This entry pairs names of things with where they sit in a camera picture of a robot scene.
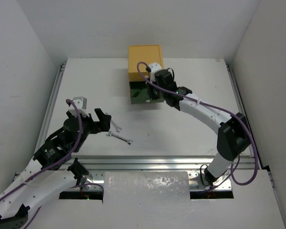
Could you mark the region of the green drawer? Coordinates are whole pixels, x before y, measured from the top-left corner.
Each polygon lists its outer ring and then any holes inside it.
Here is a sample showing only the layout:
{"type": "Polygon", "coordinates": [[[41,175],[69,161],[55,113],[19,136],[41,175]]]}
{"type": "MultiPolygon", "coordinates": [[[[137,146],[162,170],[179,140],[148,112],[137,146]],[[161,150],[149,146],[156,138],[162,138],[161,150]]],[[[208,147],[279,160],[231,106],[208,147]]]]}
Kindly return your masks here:
{"type": "Polygon", "coordinates": [[[129,82],[129,87],[131,104],[154,104],[164,102],[164,99],[162,97],[157,100],[152,100],[148,96],[145,82],[129,82]],[[140,92],[140,94],[137,97],[132,97],[132,95],[141,88],[143,88],[143,90],[140,92]]]}

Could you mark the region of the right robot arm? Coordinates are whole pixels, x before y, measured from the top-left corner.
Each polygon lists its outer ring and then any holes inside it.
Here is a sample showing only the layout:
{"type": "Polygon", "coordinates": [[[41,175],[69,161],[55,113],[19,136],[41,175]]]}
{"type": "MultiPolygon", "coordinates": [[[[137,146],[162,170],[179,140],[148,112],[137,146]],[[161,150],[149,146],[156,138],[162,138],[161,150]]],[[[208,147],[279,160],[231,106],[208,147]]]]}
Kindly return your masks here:
{"type": "Polygon", "coordinates": [[[252,143],[245,116],[202,102],[190,89],[177,86],[173,71],[146,70],[150,74],[145,77],[150,100],[162,97],[170,107],[193,116],[217,135],[217,153],[201,178],[204,186],[212,186],[252,143]]]}

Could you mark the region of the green black screwdriver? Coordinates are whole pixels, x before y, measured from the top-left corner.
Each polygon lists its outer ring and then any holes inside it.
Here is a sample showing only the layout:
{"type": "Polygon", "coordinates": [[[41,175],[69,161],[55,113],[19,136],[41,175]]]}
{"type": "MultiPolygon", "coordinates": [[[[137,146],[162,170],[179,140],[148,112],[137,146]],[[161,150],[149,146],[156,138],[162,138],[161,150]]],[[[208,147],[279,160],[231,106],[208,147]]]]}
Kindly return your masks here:
{"type": "Polygon", "coordinates": [[[142,90],[143,90],[143,88],[139,89],[137,92],[135,92],[135,93],[132,95],[132,97],[137,97],[142,90]]]}

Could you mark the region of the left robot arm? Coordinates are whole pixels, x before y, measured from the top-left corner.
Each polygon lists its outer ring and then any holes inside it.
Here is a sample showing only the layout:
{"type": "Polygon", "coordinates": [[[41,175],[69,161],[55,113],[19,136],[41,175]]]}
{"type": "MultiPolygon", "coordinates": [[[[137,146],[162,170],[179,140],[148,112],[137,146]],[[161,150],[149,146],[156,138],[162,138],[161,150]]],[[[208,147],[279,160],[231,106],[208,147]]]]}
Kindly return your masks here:
{"type": "Polygon", "coordinates": [[[89,135],[107,132],[111,116],[96,108],[98,121],[80,111],[78,118],[68,111],[63,126],[44,144],[11,185],[0,194],[0,229],[20,229],[29,215],[61,192],[85,184],[89,171],[76,158],[65,170],[72,153],[77,153],[89,135]]]}

